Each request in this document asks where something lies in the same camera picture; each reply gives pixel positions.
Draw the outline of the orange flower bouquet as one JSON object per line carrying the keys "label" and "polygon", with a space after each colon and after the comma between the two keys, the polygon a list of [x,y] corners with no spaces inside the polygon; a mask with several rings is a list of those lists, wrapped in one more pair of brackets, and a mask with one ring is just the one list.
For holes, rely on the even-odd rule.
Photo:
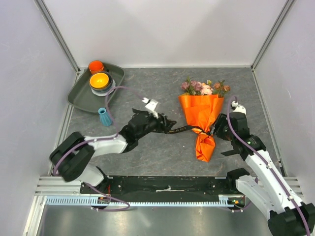
{"label": "orange flower bouquet", "polygon": [[197,134],[195,141],[196,159],[209,162],[215,149],[215,140],[210,134],[211,126],[218,118],[224,102],[224,96],[231,87],[224,80],[212,83],[196,81],[190,77],[181,85],[184,94],[179,102],[184,112],[187,125]]}

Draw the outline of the black ribbon with gold text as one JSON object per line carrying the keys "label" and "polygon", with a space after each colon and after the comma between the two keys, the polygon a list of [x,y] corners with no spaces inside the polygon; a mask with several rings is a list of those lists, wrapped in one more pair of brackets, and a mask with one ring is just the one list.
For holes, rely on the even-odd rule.
{"label": "black ribbon with gold text", "polygon": [[[144,115],[145,116],[145,115],[149,114],[148,111],[142,111],[142,110],[138,110],[138,109],[135,109],[135,108],[132,109],[132,112],[134,113],[134,115]],[[172,133],[171,134],[181,133],[181,132],[188,131],[188,130],[193,130],[193,129],[197,129],[197,134],[204,133],[204,134],[207,134],[209,136],[212,136],[209,133],[209,131],[204,131],[201,127],[193,126],[193,125],[185,125],[185,126],[182,126],[182,127],[176,128],[176,129],[172,129]]]}

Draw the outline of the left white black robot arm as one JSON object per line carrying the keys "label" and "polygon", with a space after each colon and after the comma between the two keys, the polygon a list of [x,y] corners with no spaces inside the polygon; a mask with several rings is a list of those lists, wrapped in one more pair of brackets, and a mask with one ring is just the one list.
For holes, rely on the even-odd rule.
{"label": "left white black robot arm", "polygon": [[78,180],[91,185],[96,193],[104,193],[108,188],[101,169],[90,164],[94,157],[106,154],[120,154],[133,150],[139,139],[151,132],[168,133],[176,121],[168,119],[164,114],[154,115],[140,111],[116,135],[89,137],[80,132],[69,135],[49,156],[55,166],[54,174],[64,181]]}

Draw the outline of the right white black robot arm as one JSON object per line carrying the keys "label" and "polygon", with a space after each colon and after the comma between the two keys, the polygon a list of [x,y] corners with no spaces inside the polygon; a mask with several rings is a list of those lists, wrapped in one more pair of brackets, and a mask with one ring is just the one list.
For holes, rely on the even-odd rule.
{"label": "right white black robot arm", "polygon": [[250,134],[246,115],[241,112],[220,114],[212,125],[213,134],[230,141],[232,150],[224,156],[240,155],[255,172],[262,186],[239,168],[228,172],[225,187],[241,192],[264,214],[274,236],[309,236],[315,226],[315,206],[306,204],[275,167],[261,139]]}

